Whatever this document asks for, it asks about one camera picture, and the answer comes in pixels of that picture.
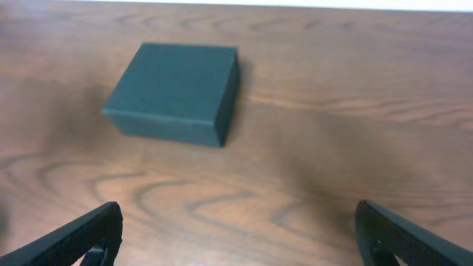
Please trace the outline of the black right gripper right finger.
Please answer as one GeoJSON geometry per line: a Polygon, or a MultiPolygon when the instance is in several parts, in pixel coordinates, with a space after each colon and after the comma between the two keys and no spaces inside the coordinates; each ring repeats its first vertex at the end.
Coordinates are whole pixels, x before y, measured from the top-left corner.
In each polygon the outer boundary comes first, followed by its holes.
{"type": "Polygon", "coordinates": [[[472,252],[369,200],[355,210],[355,234],[368,266],[472,266],[472,252]]]}

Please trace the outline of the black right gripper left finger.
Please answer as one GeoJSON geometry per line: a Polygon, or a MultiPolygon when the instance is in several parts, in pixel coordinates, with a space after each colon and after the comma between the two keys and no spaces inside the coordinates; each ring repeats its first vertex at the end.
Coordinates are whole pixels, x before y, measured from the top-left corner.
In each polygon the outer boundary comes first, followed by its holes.
{"type": "Polygon", "coordinates": [[[120,249],[123,216],[107,202],[49,234],[1,257],[1,265],[113,266],[120,249]]]}

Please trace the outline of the dark green box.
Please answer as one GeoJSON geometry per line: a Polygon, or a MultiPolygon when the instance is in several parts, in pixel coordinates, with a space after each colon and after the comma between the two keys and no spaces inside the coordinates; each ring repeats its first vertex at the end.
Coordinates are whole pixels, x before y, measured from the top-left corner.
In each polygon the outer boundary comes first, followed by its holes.
{"type": "Polygon", "coordinates": [[[101,112],[124,134],[222,147],[239,84],[235,47],[143,42],[101,112]]]}

